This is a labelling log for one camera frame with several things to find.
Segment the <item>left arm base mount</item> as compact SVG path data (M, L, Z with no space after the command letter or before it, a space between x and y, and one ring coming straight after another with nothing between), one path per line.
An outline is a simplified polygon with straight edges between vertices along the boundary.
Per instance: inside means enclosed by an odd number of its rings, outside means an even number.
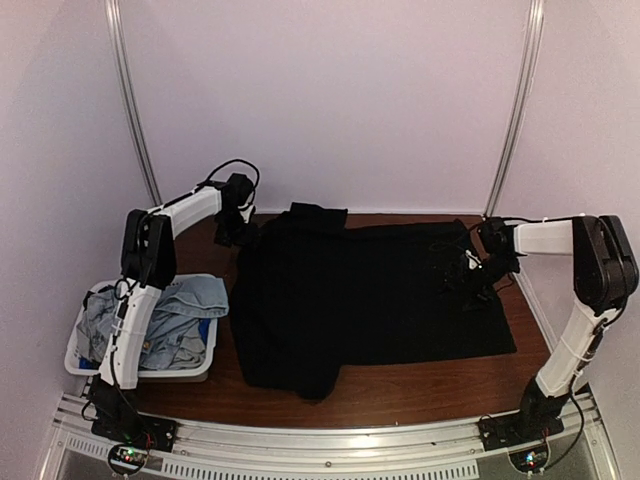
M171 452L177 427L178 423L175 420L148 415L143 415L142 420L135 420L133 425L129 426L99 418L93 422L91 433L142 450Z

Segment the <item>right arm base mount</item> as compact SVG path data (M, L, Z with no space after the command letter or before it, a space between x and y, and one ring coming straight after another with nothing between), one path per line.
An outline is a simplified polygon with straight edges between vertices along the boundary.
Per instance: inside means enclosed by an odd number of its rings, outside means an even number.
M485 451L543 441L564 431L564 424L559 418L546 417L541 421L525 424L520 412L497 417L483 415L478 420L477 427Z

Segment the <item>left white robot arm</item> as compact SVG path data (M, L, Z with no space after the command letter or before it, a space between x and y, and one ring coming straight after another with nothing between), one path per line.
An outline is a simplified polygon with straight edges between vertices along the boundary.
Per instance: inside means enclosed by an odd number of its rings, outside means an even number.
M192 190L148 210L129 212L116 282L115 325L98 370L99 384L118 393L138 384L143 339L162 291L177 273L175 239L202 220L216 224L214 242L231 247L250 242L260 175L233 173L225 181L209 174Z

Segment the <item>black t-shirt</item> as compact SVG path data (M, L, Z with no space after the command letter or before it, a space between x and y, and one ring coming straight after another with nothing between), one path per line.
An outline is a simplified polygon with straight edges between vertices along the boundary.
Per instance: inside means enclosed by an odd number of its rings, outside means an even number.
M252 387L321 401L347 365L511 354L501 300L470 290L459 220L350 228L343 210L293 204L237 257L230 326Z

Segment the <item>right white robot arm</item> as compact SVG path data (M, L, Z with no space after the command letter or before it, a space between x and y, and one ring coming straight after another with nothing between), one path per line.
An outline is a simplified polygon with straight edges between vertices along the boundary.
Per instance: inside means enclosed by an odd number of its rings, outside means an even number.
M476 226L485 255L462 249L444 275L443 288L480 299L528 256L571 261L572 307L546 363L529 381L512 430L535 440L558 418L574 383L592 361L607 330L639 286L639 267L621 218L587 215L525 219L488 217Z

